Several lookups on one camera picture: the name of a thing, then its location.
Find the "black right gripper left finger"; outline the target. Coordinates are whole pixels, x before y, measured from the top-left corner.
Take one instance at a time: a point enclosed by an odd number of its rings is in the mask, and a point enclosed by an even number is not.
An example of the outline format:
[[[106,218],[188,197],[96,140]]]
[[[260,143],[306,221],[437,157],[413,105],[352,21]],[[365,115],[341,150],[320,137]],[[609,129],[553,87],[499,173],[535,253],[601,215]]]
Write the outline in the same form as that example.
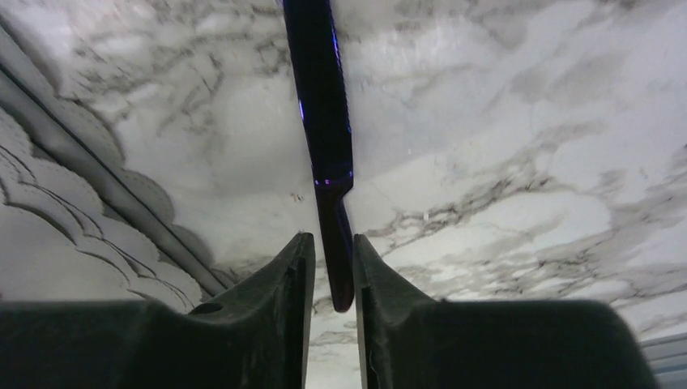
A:
[[[4,303],[4,388],[302,388],[314,237],[180,314],[153,301]]]

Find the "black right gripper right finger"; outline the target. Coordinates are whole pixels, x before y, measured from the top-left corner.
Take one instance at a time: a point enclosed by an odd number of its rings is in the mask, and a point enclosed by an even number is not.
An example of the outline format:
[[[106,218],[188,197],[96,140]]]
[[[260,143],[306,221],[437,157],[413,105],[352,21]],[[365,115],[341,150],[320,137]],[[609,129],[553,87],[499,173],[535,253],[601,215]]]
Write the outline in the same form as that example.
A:
[[[365,388],[655,388],[633,333],[589,300],[447,301],[354,238]]]

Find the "purple iridescent knife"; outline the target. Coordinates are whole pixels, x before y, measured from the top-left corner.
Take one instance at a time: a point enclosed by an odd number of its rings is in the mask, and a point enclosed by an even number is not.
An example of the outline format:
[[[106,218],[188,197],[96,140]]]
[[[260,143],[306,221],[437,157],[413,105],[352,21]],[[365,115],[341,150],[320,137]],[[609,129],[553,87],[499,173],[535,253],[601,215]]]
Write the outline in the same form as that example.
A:
[[[311,160],[319,226],[335,311],[355,296],[352,230],[344,206],[353,188],[352,130],[331,4],[283,3],[301,120]]]

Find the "grey scalloped cloth placemat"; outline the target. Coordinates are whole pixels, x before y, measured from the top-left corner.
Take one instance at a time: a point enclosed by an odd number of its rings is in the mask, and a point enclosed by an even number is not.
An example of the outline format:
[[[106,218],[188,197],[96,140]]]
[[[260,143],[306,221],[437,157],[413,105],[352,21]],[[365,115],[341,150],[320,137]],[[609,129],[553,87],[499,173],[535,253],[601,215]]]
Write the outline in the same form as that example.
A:
[[[169,197],[113,137],[55,95],[1,33],[1,299],[152,299],[186,312],[232,286]]]

